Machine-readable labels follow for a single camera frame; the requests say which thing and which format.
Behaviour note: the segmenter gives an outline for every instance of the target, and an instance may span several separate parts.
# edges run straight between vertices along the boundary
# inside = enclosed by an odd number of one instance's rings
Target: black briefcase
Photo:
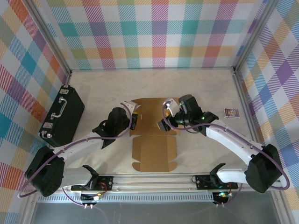
[[[49,113],[39,130],[39,136],[53,147],[72,141],[85,106],[70,85],[61,86]]]

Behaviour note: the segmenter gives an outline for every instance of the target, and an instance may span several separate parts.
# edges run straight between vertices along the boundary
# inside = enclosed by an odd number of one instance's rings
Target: metal bracket
[[[167,106],[167,110],[170,111],[172,117],[174,117],[176,113],[180,111],[180,107],[173,98],[168,98],[167,100],[165,100],[163,105]]]
[[[87,189],[86,187],[82,186],[82,185],[73,185],[71,187],[71,191],[82,191],[82,190],[87,190],[87,191],[102,191],[103,190],[103,185],[100,183],[104,183],[107,187],[107,191],[111,191],[112,190],[112,186],[113,186],[113,176],[99,176],[98,177],[98,185],[96,187],[94,187],[93,189]]]
[[[195,175],[195,183],[196,183],[196,189],[197,190],[230,190],[230,189],[238,189],[237,183],[224,183],[219,184],[218,187],[216,187],[210,179],[210,175]]]
[[[46,137],[45,137],[45,134],[47,133],[47,131],[42,131],[42,133],[41,133],[41,137],[43,138],[43,139],[46,139]]]
[[[68,94],[69,93],[69,90],[66,90],[66,89],[61,89],[60,91],[59,91],[59,93],[60,94]]]

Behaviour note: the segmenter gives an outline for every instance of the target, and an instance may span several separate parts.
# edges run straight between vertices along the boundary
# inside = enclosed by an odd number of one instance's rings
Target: cable
[[[197,134],[199,132],[190,132],[189,130],[186,130],[187,132],[191,133],[191,134]]]
[[[49,163],[51,162],[54,158],[56,158],[57,156],[59,156],[61,153],[63,153],[65,150],[68,150],[69,148],[71,148],[72,146],[74,145],[77,145],[81,142],[85,142],[85,141],[88,141],[88,140],[94,140],[94,139],[108,139],[108,140],[113,140],[113,139],[119,139],[121,138],[122,136],[124,136],[125,134],[128,133],[128,131],[130,130],[131,128],[131,125],[132,125],[132,114],[129,110],[129,108],[124,104],[124,103],[121,103],[121,105],[123,105],[126,110],[128,111],[128,114],[129,114],[129,126],[127,127],[127,129],[124,131],[124,133],[122,133],[121,135],[119,136],[115,136],[115,137],[102,137],[102,136],[99,136],[99,137],[90,137],[90,138],[86,138],[86,139],[81,139],[81,140],[78,140],[78,141],[75,141],[75,142],[72,142],[70,143],[69,145],[67,145],[66,147],[64,147],[63,150],[60,150],[58,153],[54,154],[53,156],[51,156],[45,163],[43,163],[43,165],[40,166],[39,169],[37,169],[37,171],[24,183],[24,185],[21,187],[21,189],[19,190],[18,192],[18,198],[24,198],[24,197],[27,197],[31,194],[34,194],[37,192],[37,190],[33,190],[27,194],[24,194],[24,195],[21,195],[22,191],[25,190],[25,188],[30,184],[30,182],[37,176],[37,174]]]
[[[197,176],[199,179],[202,179],[204,182],[212,183],[211,181],[206,181],[204,178],[202,178],[202,177],[199,176],[199,175],[193,175],[193,176],[191,177],[191,181],[192,181],[193,183],[195,183],[195,184],[196,184],[196,182],[193,181],[193,177],[195,177],[195,176]]]
[[[83,204],[80,204],[80,203],[78,203],[78,202],[76,202],[76,201],[74,201],[73,199],[71,199],[71,197],[70,196],[68,196],[67,194],[66,194],[66,192],[65,192],[65,190],[64,190],[64,188],[62,188],[62,191],[64,192],[64,195],[71,201],[71,202],[73,202],[74,204],[76,204],[76,205],[79,205],[79,206],[81,206],[81,207],[85,207],[85,205],[83,205]],[[109,219],[108,219],[108,217],[107,217],[107,214],[101,209],[101,208],[99,208],[99,207],[96,207],[96,206],[94,206],[94,207],[91,207],[91,208],[95,208],[95,209],[97,209],[97,210],[99,210],[102,214],[103,214],[103,216],[104,216],[104,218],[105,218],[105,221],[106,221],[106,223],[109,223]]]
[[[71,202],[73,202],[74,204],[76,204],[76,205],[79,205],[79,206],[81,206],[81,207],[85,207],[85,205],[83,205],[83,204],[80,204],[80,203],[78,203],[78,202],[76,202],[76,201],[74,201],[73,199],[71,199],[71,197],[70,196],[68,196],[67,194],[66,194],[66,192],[65,192],[65,190],[64,190],[64,188],[62,188],[62,191],[64,192],[64,195],[71,201]]]
[[[240,184],[240,187],[239,187],[239,189],[238,189],[238,191],[237,191],[237,193],[235,194],[235,196],[233,196],[232,199],[230,199],[230,200],[229,200],[228,202],[226,202],[225,204],[228,204],[228,203],[233,202],[233,201],[240,195],[240,192],[241,192],[242,188],[243,188],[243,184],[241,183],[241,184]]]
[[[100,182],[99,184],[102,185],[102,191],[103,191],[103,192],[99,192],[99,193],[94,194],[94,195],[92,195],[92,196],[88,196],[88,195],[85,195],[85,194],[81,194],[81,196],[84,196],[84,197],[85,197],[84,200],[89,200],[89,199],[91,199],[91,198],[94,198],[94,197],[96,197],[96,196],[100,196],[100,195],[104,196],[104,194],[108,191],[108,190],[107,190],[107,185],[106,185],[105,183],[103,183],[103,182]]]
[[[231,135],[233,135],[235,138],[237,138],[241,142],[244,142],[245,144],[248,144],[248,145],[252,145],[249,141],[247,141],[244,138],[240,137],[238,134],[234,133],[232,130],[230,130],[230,129],[226,128],[226,127],[223,127],[221,125],[213,124],[213,123],[202,123],[202,124],[194,125],[192,127],[185,127],[185,128],[175,127],[175,126],[171,125],[171,123],[165,117],[164,109],[165,109],[167,103],[171,103],[171,102],[167,101],[167,102],[163,103],[162,115],[163,115],[163,120],[165,121],[165,123],[169,127],[171,127],[172,129],[186,131],[186,130],[193,129],[193,128],[200,127],[200,126],[214,126],[214,127],[219,128],[219,129],[225,130],[226,132],[230,133]],[[284,170],[282,169],[282,167],[280,167],[280,165],[274,159],[272,159],[268,154],[266,154],[265,152],[263,152],[262,150],[260,150],[256,146],[252,145],[252,149],[258,151],[263,156],[265,156],[268,160],[270,160],[276,166],[276,168],[281,172],[281,174],[284,176],[284,178],[286,180],[286,186],[285,187],[274,187],[274,186],[271,186],[271,187],[273,189],[275,189],[275,190],[287,190],[290,187],[290,180],[289,180],[288,176],[286,175],[286,173],[284,172]]]

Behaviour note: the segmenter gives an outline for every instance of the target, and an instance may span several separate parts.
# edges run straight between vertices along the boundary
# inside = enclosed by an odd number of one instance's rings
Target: wire
[[[195,177],[196,175],[193,175],[192,177],[191,177],[191,181],[193,182],[193,183],[195,183],[196,184],[196,182],[194,182],[194,180],[193,180],[193,177]]]
[[[105,192],[104,192],[104,194],[108,191],[107,190],[107,185],[105,184],[105,183],[103,183],[103,182],[100,182],[100,184],[102,185],[102,189],[103,189],[103,185],[105,186],[105,188],[106,188],[106,190],[105,190]]]
[[[228,185],[229,185],[229,192],[228,192],[228,194],[230,194],[230,193],[232,193],[232,183],[228,183]]]
[[[191,133],[191,134],[197,134],[199,132],[190,132],[189,130],[186,130],[187,132]]]
[[[126,110],[128,111],[128,114],[129,114],[129,126],[127,127],[127,129],[124,131],[124,133],[122,133],[121,135],[119,136],[115,136],[115,137],[102,137],[102,136],[99,136],[99,137],[90,137],[90,138],[86,138],[86,139],[80,139],[78,141],[75,141],[75,142],[72,142],[70,143],[69,145],[67,145],[66,147],[64,147],[64,149],[60,150],[59,152],[57,152],[56,154],[52,155],[46,162],[43,163],[43,165],[40,166],[39,169],[37,169],[37,171],[35,173],[33,173],[33,175],[24,183],[24,185],[21,187],[21,189],[19,190],[18,192],[18,198],[24,198],[24,197],[27,197],[31,194],[34,194],[37,192],[37,190],[33,190],[27,194],[24,194],[24,195],[21,195],[21,193],[26,189],[26,187],[30,184],[30,182],[38,175],[38,173],[45,167],[48,165],[49,162],[51,162],[53,159],[55,159],[57,156],[59,156],[61,153],[63,153],[65,150],[68,150],[69,148],[73,147],[74,145],[77,145],[79,143],[82,143],[82,142],[85,142],[85,141],[88,141],[88,140],[95,140],[95,139],[108,139],[108,140],[113,140],[113,139],[119,139],[121,138],[122,136],[124,136],[125,134],[128,133],[128,131],[130,130],[131,128],[131,125],[132,125],[132,114],[129,110],[129,108],[124,104],[124,103],[121,103],[121,105],[123,105]]]
[[[232,203],[239,195],[240,195],[240,192],[241,190],[243,189],[243,184],[241,183],[240,184],[240,187],[237,191],[237,193],[235,194],[235,196],[233,196],[228,202],[226,202],[225,204],[228,204],[228,203]]]
[[[259,153],[261,153],[263,156],[265,156],[268,160],[270,160],[275,166],[276,168],[280,171],[280,173],[284,176],[285,178],[285,181],[286,181],[286,186],[284,187],[274,187],[274,186],[271,186],[273,189],[275,190],[287,190],[289,189],[290,187],[290,180],[289,180],[289,177],[287,176],[287,174],[284,172],[283,168],[274,160],[272,159],[268,154],[266,154],[265,152],[263,152],[262,150],[260,150],[258,147],[254,146],[251,144],[251,142],[247,141],[246,139],[242,138],[241,136],[239,136],[238,134],[236,134],[235,132],[233,132],[232,130],[226,128],[226,127],[223,127],[221,125],[217,125],[217,124],[213,124],[213,123],[202,123],[202,124],[197,124],[197,125],[194,125],[192,127],[185,127],[185,128],[179,128],[179,127],[175,127],[173,126],[167,119],[166,119],[166,116],[165,116],[165,113],[164,113],[164,109],[166,107],[166,104],[167,103],[171,103],[170,101],[166,101],[163,103],[163,107],[162,107],[162,116],[163,116],[163,120],[165,121],[165,123],[171,127],[172,129],[177,129],[177,130],[181,130],[181,131],[186,131],[186,130],[189,130],[189,129],[193,129],[193,128],[196,128],[196,127],[200,127],[200,126],[214,126],[214,127],[217,127],[217,128],[220,128],[222,130],[225,130],[226,132],[230,133],[231,135],[233,135],[235,138],[237,138],[238,140],[240,140],[241,142],[245,143],[245,144],[248,144],[248,145],[251,145],[252,146],[252,149],[258,151]]]
[[[196,182],[193,181],[193,177],[195,177],[195,176],[197,176],[199,179],[202,179],[204,182],[212,183],[211,181],[207,181],[207,180],[205,180],[204,178],[202,178],[202,177],[199,176],[199,175],[193,175],[193,176],[192,176],[191,180],[192,180],[193,183],[196,183]]]
[[[71,202],[73,202],[74,204],[79,205],[79,206],[81,206],[81,207],[85,207],[85,205],[80,204],[80,203],[74,201],[73,199],[71,199],[71,197],[68,196],[67,193],[65,192],[64,188],[62,188],[62,191],[64,192],[64,195],[65,195]]]

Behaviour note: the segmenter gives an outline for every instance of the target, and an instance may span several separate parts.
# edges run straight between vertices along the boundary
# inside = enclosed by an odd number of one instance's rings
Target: briefcase handle
[[[64,105],[61,107],[60,113],[58,115],[56,115],[55,113],[52,113],[51,114],[51,120],[53,120],[54,118],[60,118],[61,117],[61,115],[62,115],[62,113],[63,113],[63,111],[64,111],[64,109],[66,107],[66,104],[67,104],[66,99],[63,98],[63,97],[60,97],[59,98],[59,103],[61,103],[62,101],[64,101]]]

